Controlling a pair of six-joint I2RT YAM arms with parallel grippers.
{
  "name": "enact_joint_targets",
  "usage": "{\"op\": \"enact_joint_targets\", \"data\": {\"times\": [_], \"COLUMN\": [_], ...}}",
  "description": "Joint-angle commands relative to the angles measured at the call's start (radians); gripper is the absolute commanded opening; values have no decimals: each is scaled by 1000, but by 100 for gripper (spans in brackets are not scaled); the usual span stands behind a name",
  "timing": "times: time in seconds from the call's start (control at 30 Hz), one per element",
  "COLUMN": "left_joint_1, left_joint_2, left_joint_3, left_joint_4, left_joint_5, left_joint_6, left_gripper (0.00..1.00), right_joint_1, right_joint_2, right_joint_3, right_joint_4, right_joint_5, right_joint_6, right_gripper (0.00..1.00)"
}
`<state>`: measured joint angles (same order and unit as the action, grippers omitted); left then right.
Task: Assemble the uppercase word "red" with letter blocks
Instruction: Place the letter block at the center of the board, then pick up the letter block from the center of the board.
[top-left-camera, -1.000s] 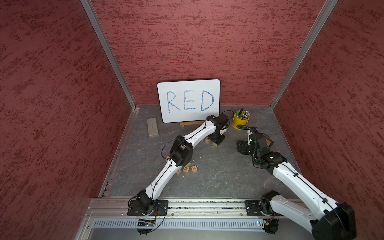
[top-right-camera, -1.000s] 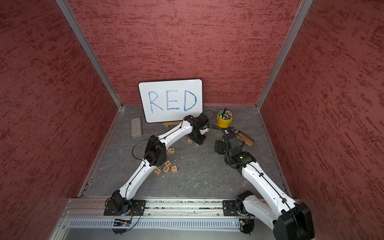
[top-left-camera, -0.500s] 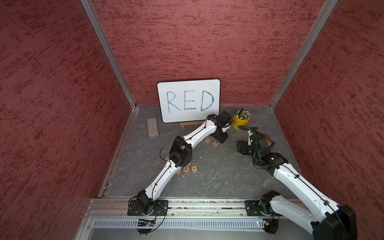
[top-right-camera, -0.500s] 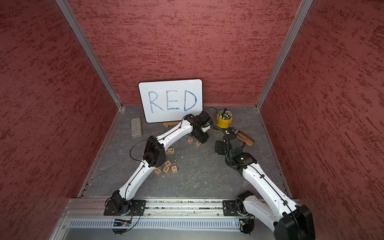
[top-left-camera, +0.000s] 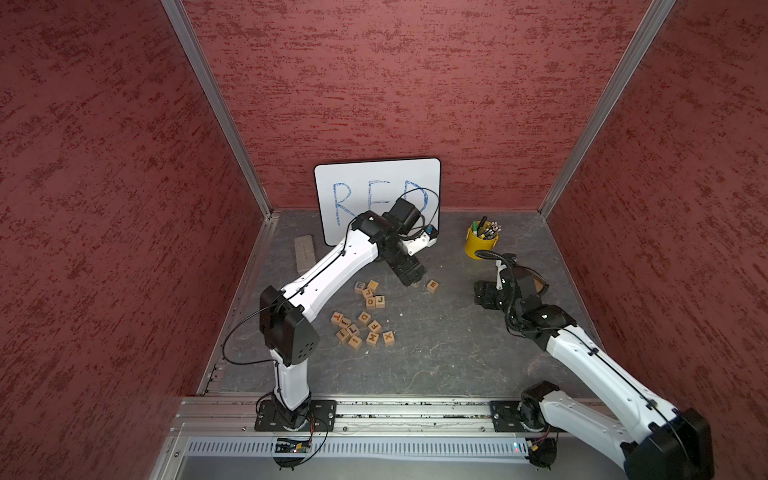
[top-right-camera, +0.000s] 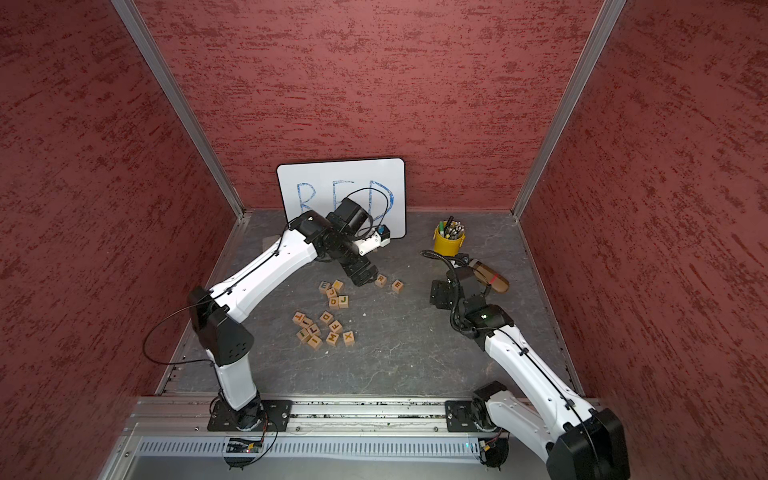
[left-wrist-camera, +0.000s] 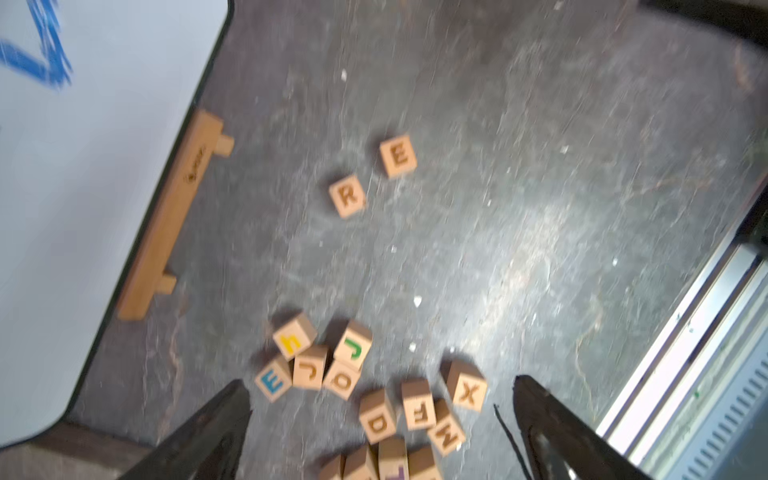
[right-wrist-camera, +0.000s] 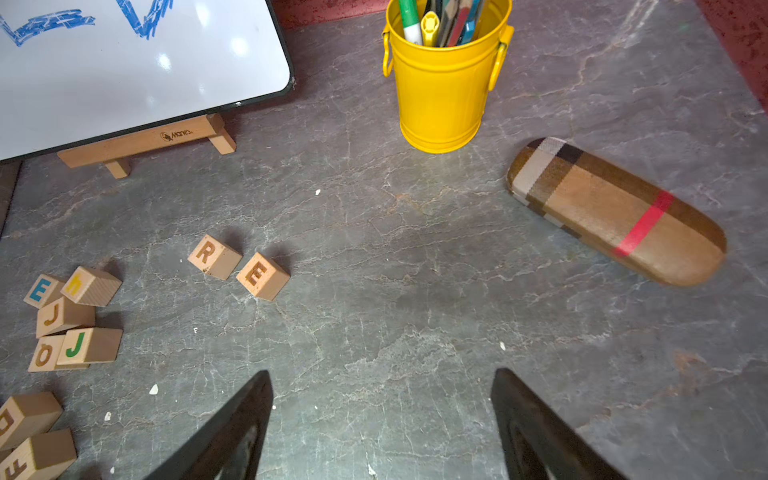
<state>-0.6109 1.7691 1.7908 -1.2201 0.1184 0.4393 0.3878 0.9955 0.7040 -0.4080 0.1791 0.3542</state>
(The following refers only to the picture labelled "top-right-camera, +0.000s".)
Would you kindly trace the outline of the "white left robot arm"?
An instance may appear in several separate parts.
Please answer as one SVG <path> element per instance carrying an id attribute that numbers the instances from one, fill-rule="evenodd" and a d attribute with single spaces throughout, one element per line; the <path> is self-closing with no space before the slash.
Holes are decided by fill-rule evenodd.
<path id="1" fill-rule="evenodd" d="M 243 322 L 283 281 L 313 261 L 338 262 L 356 286 L 376 280 L 378 269 L 367 254 L 389 244 L 389 228 L 373 222 L 358 203 L 345 198 L 327 215 L 309 210 L 290 220 L 276 242 L 228 279 L 188 295 L 191 323 L 213 363 L 220 398 L 237 429 L 266 424 L 249 353 L 254 336 Z"/>

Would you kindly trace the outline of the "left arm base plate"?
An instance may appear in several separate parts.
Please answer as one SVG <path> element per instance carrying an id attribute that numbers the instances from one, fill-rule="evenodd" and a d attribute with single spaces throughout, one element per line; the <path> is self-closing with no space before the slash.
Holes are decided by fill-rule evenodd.
<path id="1" fill-rule="evenodd" d="M 254 399 L 241 410 L 234 410 L 217 397 L 209 408 L 210 432 L 285 432 L 290 419 L 291 400 Z"/>

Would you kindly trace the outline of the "wooden D letter block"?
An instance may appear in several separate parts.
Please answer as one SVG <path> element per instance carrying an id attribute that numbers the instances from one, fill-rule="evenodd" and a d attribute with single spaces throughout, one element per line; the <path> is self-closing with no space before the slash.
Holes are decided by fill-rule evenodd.
<path id="1" fill-rule="evenodd" d="M 330 312 L 325 311 L 321 314 L 320 321 L 323 322 L 325 325 L 329 325 L 334 321 L 334 316 Z"/>

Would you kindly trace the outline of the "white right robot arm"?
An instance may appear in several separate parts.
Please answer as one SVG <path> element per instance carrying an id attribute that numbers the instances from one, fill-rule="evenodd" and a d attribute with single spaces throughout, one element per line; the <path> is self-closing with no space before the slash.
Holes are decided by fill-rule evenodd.
<path id="1" fill-rule="evenodd" d="M 562 381 L 534 351 L 500 306 L 491 304 L 474 270 L 447 263 L 446 278 L 432 283 L 430 301 L 448 311 L 451 327 L 498 364 L 529 400 L 521 404 L 503 385 L 476 391 L 484 429 L 501 429 L 545 464 L 552 479 L 627 479 L 630 462 L 623 425 Z"/>

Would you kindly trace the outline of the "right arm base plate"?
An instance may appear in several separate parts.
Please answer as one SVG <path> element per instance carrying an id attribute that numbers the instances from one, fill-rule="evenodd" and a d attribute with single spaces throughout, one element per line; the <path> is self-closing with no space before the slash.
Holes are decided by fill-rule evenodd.
<path id="1" fill-rule="evenodd" d="M 496 434 L 501 428 L 490 416 L 492 400 L 447 400 L 444 403 L 447 430 L 451 433 Z"/>

